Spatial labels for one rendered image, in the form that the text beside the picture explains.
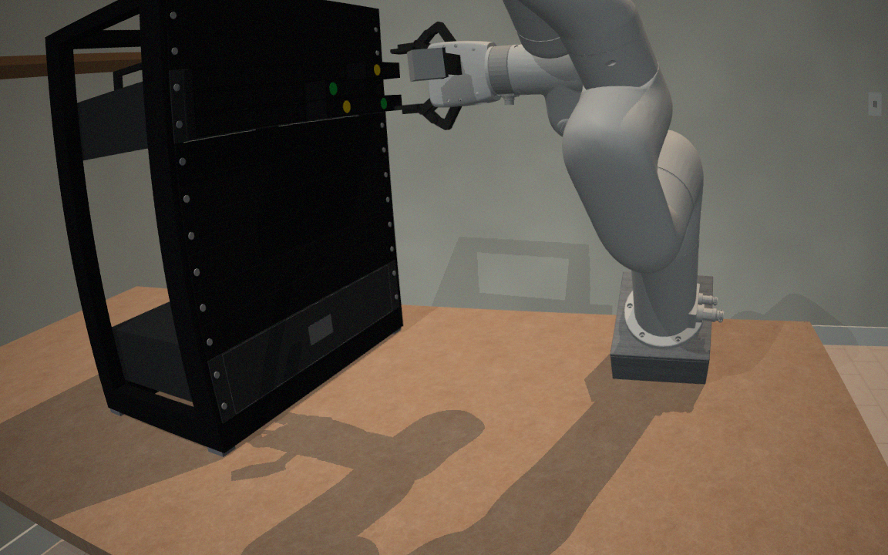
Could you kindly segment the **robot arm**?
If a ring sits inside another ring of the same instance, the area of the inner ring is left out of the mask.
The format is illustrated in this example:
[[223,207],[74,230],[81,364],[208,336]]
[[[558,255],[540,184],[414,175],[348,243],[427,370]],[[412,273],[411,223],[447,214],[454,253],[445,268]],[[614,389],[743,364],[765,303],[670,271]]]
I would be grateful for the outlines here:
[[634,298],[631,292],[624,307],[631,336],[656,350],[688,343],[704,320],[725,318],[722,309],[704,307],[718,298],[700,294],[697,284],[704,167],[693,144],[668,130],[671,94],[637,6],[503,3],[522,45],[491,47],[491,87],[505,105],[545,96],[597,236],[632,270]]

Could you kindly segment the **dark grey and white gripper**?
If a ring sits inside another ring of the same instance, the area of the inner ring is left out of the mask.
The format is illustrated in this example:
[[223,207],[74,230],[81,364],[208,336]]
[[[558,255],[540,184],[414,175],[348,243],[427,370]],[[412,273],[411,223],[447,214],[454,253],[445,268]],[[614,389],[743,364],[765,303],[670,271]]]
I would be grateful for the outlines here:
[[[429,43],[438,32],[445,42]],[[450,130],[462,106],[498,101],[501,97],[498,97],[494,92],[489,80],[489,53],[491,47],[494,46],[496,46],[494,42],[456,42],[444,22],[435,22],[429,29],[424,29],[417,41],[401,43],[397,49],[390,49],[391,54],[408,54],[413,49],[446,47],[447,53],[459,54],[462,67],[462,75],[449,75],[444,79],[429,80],[429,99],[424,104],[394,106],[394,110],[402,110],[402,115],[419,113],[419,115],[426,117],[430,123],[439,126],[440,129]],[[450,106],[445,119],[435,113],[437,106]]]

